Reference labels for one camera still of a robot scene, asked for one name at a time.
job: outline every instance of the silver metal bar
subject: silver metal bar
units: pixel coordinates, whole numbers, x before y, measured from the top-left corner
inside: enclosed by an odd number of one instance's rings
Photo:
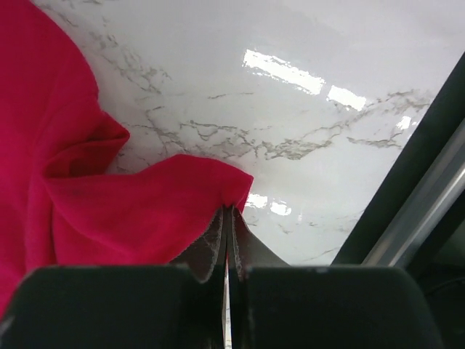
[[[406,267],[464,188],[465,120],[461,122],[363,264]]]

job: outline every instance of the glossy surface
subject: glossy surface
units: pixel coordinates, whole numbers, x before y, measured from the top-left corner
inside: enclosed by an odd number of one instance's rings
[[[465,3],[36,0],[132,138],[255,176],[244,216],[292,264],[330,263],[465,49]]]

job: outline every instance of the black plastic part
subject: black plastic part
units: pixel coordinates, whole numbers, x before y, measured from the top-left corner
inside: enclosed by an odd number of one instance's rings
[[[217,299],[187,268],[41,269],[15,294],[1,347],[223,348]]]
[[[400,269],[258,268],[246,285],[250,348],[443,348],[421,290]]]
[[[419,247],[409,263],[407,271],[417,278],[425,271],[441,250],[446,241],[457,231],[465,220],[465,192],[463,192],[448,210],[439,224],[429,234],[426,241]]]
[[[465,348],[465,268],[430,265],[418,279],[447,349]]]
[[[333,264],[360,264],[465,118],[465,55],[409,139]]]

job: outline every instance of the red fabric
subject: red fabric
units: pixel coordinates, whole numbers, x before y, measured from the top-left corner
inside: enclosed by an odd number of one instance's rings
[[[0,29],[0,315],[33,268],[165,263],[243,208],[252,178],[212,159],[103,174],[129,133],[81,53],[29,1],[0,0]]]

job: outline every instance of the marble countertop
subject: marble countertop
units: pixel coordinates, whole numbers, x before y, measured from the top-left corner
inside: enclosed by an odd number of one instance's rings
[[[111,171],[175,153],[255,176],[244,216],[328,264],[465,49],[465,2],[35,0],[132,134]]]

